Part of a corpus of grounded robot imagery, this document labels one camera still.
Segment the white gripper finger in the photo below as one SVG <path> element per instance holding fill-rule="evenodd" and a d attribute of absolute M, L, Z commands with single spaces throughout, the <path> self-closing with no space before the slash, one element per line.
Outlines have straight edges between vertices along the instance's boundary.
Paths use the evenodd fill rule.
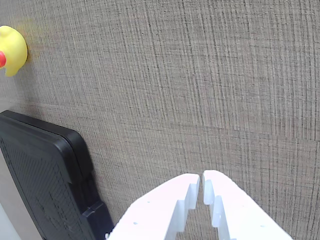
<path fill-rule="evenodd" d="M 203 203 L 220 240 L 291 240 L 244 190 L 217 170 L 202 175 Z"/>
<path fill-rule="evenodd" d="M 109 234 L 109 240 L 174 240 L 185 230 L 197 205 L 200 176 L 185 173 L 134 201 Z"/>

